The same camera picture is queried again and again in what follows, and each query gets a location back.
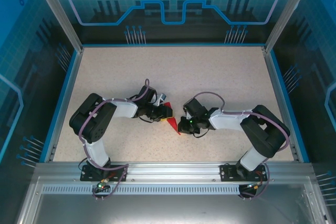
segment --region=black bracket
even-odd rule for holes
[[[115,168],[120,165],[110,165],[109,168]],[[122,175],[124,169],[112,170],[108,173],[109,181],[110,182],[118,182],[120,176]],[[121,179],[122,182],[126,181],[126,174]],[[91,181],[91,182],[99,182],[102,179],[105,179],[102,173],[97,173],[97,169],[93,169],[89,165],[83,165],[82,172],[80,174],[80,181]]]
[[[267,173],[264,165],[259,165],[253,172],[247,174],[246,179],[240,177],[237,173],[236,165],[220,165],[219,174],[222,182],[260,182],[260,176],[256,172],[261,172],[263,182],[267,181]]]

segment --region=vertical metal post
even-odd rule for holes
[[[72,46],[74,49],[80,54],[82,52],[82,43],[80,42],[74,28],[72,27],[72,24],[70,23],[70,20],[68,19],[65,11],[63,10],[61,3],[59,0],[46,0],[51,11],[56,16],[58,22],[60,23],[63,31],[68,36],[68,39],[70,40]]]
[[[275,24],[271,34],[269,35],[269,37],[266,41],[265,48],[266,48],[267,53],[269,53],[273,49],[276,41],[280,37],[280,34],[284,30],[289,18],[291,17],[294,10],[296,9],[299,1],[300,0],[288,0],[286,6],[284,7],[284,9],[283,9],[278,21],[277,21],[277,23]]]

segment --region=perforated metal strip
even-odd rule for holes
[[[92,193],[95,185],[45,185],[43,194],[81,194]],[[116,195],[238,195],[238,185],[120,185]]]

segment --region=metal frame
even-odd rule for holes
[[[235,164],[235,162],[222,163],[130,163],[126,182],[121,186],[128,188],[146,185],[150,188],[160,188],[163,186],[199,186],[211,188],[213,186],[238,186],[243,183],[221,182],[219,166],[225,163]],[[39,163],[24,201],[18,223],[33,223],[37,213],[38,204],[42,194],[48,194],[44,187],[72,188],[83,187],[83,185],[94,186],[96,183],[79,181],[80,171],[78,164],[73,162],[50,162]],[[316,208],[319,202],[319,187],[311,164],[296,162],[269,162],[270,184],[303,184],[307,191],[307,203],[310,205],[312,216],[316,223],[325,223],[320,207]],[[64,189],[52,194],[78,194],[78,190]],[[212,191],[212,195],[221,195],[221,192]]]
[[[57,117],[55,130],[51,137],[48,149],[47,160],[52,155],[52,148],[57,144],[62,121],[66,113],[66,108],[71,96],[72,88],[79,69],[80,58],[82,53],[82,44],[73,29],[65,11],[63,10],[59,0],[46,0],[52,12],[62,26],[64,32],[68,36],[71,44],[78,51],[78,60],[75,67],[71,71],[69,84],[66,89],[64,100],[61,105],[60,113]],[[300,0],[289,0],[282,14],[279,17],[273,31],[271,32],[264,52],[266,65],[270,74],[272,85],[279,104],[281,116],[284,122],[289,125],[292,132],[291,140],[296,147],[298,160],[302,161],[302,153],[298,147],[298,139],[294,134],[294,126],[290,118],[288,108],[286,107],[284,95],[281,91],[279,79],[277,77],[275,66],[270,57],[270,52],[287,24],[290,16],[296,9]],[[203,188],[216,186],[232,186],[235,187],[242,183],[221,182],[219,174],[219,165],[225,163],[235,164],[235,162],[222,163],[130,163],[126,182],[121,183],[122,186],[136,187],[147,185],[149,187],[163,187],[166,185],[202,185]],[[307,194],[307,204],[310,206],[312,217],[316,223],[325,223],[324,214],[327,212],[321,191],[317,184],[317,180],[311,164],[298,162],[269,162],[270,168],[270,184],[302,184],[305,186]],[[44,194],[45,186],[62,186],[62,187],[83,187],[94,186],[95,183],[79,181],[79,171],[77,163],[61,163],[49,162],[38,163],[36,165],[30,187],[27,191],[26,198],[21,209],[18,222],[19,224],[33,223],[37,213],[38,205]],[[75,194],[73,191],[60,191],[60,194]]]
[[[76,77],[77,77],[77,73],[79,70],[79,66],[80,66],[80,62],[82,60],[82,56],[83,56],[83,51],[82,50],[81,53],[77,53],[76,55],[74,55],[74,59],[71,60],[71,64],[70,67],[68,69],[67,74],[69,75],[69,80],[66,84],[66,89],[64,92],[64,96],[59,98],[59,102],[61,102],[60,107],[59,107],[59,111],[56,111],[56,113],[58,113],[56,116],[54,115],[54,117],[56,117],[56,121],[55,121],[55,125],[54,127],[50,127],[50,129],[52,129],[52,131],[49,129],[51,136],[50,138],[47,136],[47,139],[50,139],[49,142],[47,143],[46,140],[46,144],[44,146],[44,149],[42,151],[42,155],[41,155],[41,159],[40,162],[48,162],[50,160],[53,160],[54,154],[55,154],[55,149],[59,140],[59,136],[61,134],[61,130],[62,130],[62,126],[64,123],[64,119],[67,113],[67,109],[68,109],[68,105],[70,102],[70,98],[71,98],[71,94],[72,94],[72,90],[74,88],[75,85],[75,81],[76,81]]]
[[[264,54],[265,63],[268,69],[269,77],[271,79],[271,83],[273,86],[273,90],[274,90],[274,93],[275,93],[275,96],[278,102],[279,111],[280,111],[282,120],[284,124],[287,125],[287,127],[289,128],[289,131],[291,132],[290,140],[291,140],[292,153],[294,155],[294,158],[296,156],[300,162],[305,162],[305,159],[307,158],[302,155],[299,142],[298,142],[298,136],[296,134],[295,127],[294,127],[292,118],[289,113],[289,109],[286,105],[285,96],[284,96],[284,93],[282,92],[280,80],[277,75],[273,59],[270,53],[267,53],[265,50],[263,50],[263,54]]]
[[[285,28],[288,20],[290,19],[291,15],[297,8],[300,0],[288,0],[286,6],[284,7],[277,23],[275,24],[271,34],[269,35],[267,41],[266,41],[266,52],[269,53],[273,49],[273,46],[275,45],[276,41],[280,37],[283,29]]]
[[[74,49],[78,52],[82,52],[82,43],[80,42],[74,28],[72,27],[72,24],[70,23],[68,16],[66,15],[65,11],[62,8],[61,3],[59,0],[46,0],[50,9],[56,16],[58,22],[60,23],[63,31],[68,36],[68,39],[70,40],[72,46]]]

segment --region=glass panel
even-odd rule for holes
[[[288,104],[323,189],[334,199],[336,173],[336,0],[301,0],[274,52]],[[335,206],[330,206],[336,217]]]
[[[264,43],[287,0],[60,0],[84,44]]]
[[[301,185],[270,185],[252,202],[237,195],[114,195],[105,202],[88,195],[42,195],[34,223],[95,223],[97,218],[115,224],[315,223]]]
[[[14,223],[73,47],[45,0],[0,0],[0,20],[0,219]]]

